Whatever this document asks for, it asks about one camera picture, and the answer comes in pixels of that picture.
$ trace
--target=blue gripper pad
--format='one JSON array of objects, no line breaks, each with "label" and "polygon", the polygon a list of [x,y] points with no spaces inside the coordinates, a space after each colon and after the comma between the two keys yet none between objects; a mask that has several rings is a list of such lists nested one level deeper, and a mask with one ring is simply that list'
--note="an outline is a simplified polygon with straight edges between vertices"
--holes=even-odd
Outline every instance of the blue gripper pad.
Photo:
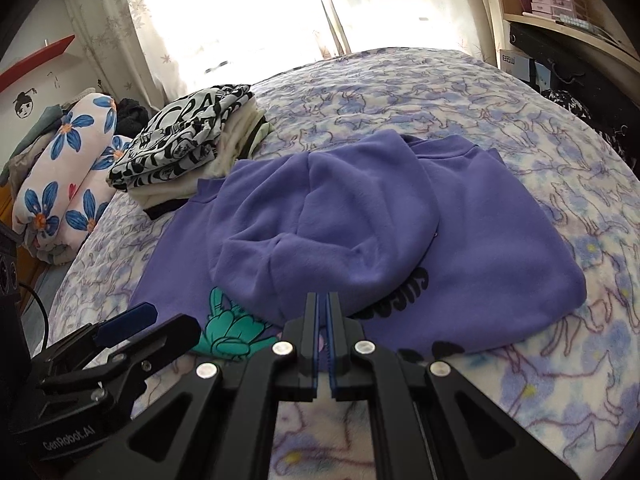
[{"label": "blue gripper pad", "polygon": [[318,301],[318,295],[316,294],[316,304],[314,308],[314,368],[313,368],[313,386],[314,391],[318,390],[318,353],[319,353],[319,345],[318,341],[320,338],[320,305]]},{"label": "blue gripper pad", "polygon": [[112,348],[141,330],[153,325],[158,319],[158,311],[151,303],[140,303],[118,314],[113,319],[100,323],[95,333],[96,346]]},{"label": "blue gripper pad", "polygon": [[324,302],[324,309],[326,312],[326,345],[327,352],[327,371],[329,372],[329,386],[331,387],[331,396],[335,397],[336,381],[335,381],[335,341],[334,341],[334,320],[332,319],[331,304],[329,302],[329,295],[324,295],[322,298]]}]

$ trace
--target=cartoon face sticker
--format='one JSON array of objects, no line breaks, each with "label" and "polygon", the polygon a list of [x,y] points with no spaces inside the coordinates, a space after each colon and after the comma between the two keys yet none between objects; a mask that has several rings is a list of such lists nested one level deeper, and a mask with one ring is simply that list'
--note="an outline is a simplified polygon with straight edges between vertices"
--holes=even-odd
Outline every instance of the cartoon face sticker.
[{"label": "cartoon face sticker", "polygon": [[20,92],[14,101],[15,114],[21,119],[29,117],[31,115],[31,111],[33,111],[33,100],[31,99],[31,96],[28,95],[30,93],[37,94],[36,89],[32,88],[26,92]]}]

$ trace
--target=blue flower print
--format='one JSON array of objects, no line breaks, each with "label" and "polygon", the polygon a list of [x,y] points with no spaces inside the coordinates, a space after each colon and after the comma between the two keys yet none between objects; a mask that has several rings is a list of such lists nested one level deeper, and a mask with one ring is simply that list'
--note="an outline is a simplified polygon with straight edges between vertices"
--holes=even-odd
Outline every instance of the blue flower print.
[{"label": "blue flower print", "polygon": [[94,99],[94,105],[101,108],[110,108],[104,120],[104,132],[107,133],[116,123],[116,101],[107,95],[103,95]]},{"label": "blue flower print", "polygon": [[275,336],[258,339],[271,325],[247,314],[218,288],[209,295],[209,307],[209,321],[193,348],[195,352],[239,361],[278,341]]},{"label": "blue flower print", "polygon": [[58,183],[56,181],[49,182],[42,192],[42,207],[40,206],[38,195],[33,189],[28,189],[24,194],[24,203],[27,211],[33,214],[30,222],[38,232],[44,232],[49,236],[56,234],[58,226],[60,225],[60,218],[50,216],[57,196]]},{"label": "blue flower print", "polygon": [[125,150],[129,147],[130,142],[122,142],[122,139],[118,136],[113,137],[111,146],[107,146],[100,156],[95,160],[92,165],[92,170],[106,170],[110,168],[116,160],[119,160]]},{"label": "blue flower print", "polygon": [[84,207],[84,214],[75,209],[67,211],[65,213],[65,220],[73,229],[77,231],[87,231],[87,234],[91,234],[98,220],[107,209],[109,202],[102,202],[98,209],[95,208],[95,197],[90,189],[87,189],[82,196],[82,206]]},{"label": "blue flower print", "polygon": [[82,140],[76,128],[94,124],[94,118],[91,117],[91,115],[78,115],[78,117],[72,121],[73,116],[74,112],[71,110],[67,115],[62,117],[62,126],[60,126],[58,130],[56,138],[51,142],[51,160],[56,160],[60,156],[60,152],[65,146],[65,139],[66,143],[76,150],[76,153],[79,152],[82,146]]}]

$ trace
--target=bedspread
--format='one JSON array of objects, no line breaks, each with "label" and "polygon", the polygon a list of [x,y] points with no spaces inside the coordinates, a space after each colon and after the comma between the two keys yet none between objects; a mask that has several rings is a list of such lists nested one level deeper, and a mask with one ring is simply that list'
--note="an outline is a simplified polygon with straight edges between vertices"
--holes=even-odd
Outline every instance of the bedspread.
[{"label": "bedspread", "polygon": [[[328,150],[383,128],[421,138],[460,134],[498,149],[569,245],[588,298],[522,343],[448,361],[581,478],[601,478],[640,420],[640,183],[619,156],[570,112],[460,52],[351,54],[253,90],[275,128],[255,158]],[[52,340],[126,309],[170,218],[151,222],[117,194],[58,291]],[[193,359],[150,378],[135,413]],[[280,405],[270,478],[375,478],[363,403],[335,404],[324,380],[320,397]]]}]

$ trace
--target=red shelf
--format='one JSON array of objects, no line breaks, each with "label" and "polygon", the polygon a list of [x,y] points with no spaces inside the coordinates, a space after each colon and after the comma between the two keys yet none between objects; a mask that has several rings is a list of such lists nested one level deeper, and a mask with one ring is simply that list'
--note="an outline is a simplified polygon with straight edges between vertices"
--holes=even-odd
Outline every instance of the red shelf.
[{"label": "red shelf", "polygon": [[62,54],[71,44],[76,36],[72,34],[62,40],[51,43],[39,51],[34,52],[30,56],[21,59],[16,64],[11,65],[8,69],[0,74],[0,92],[14,84],[23,75],[28,74],[31,70],[39,67],[41,64]]}]

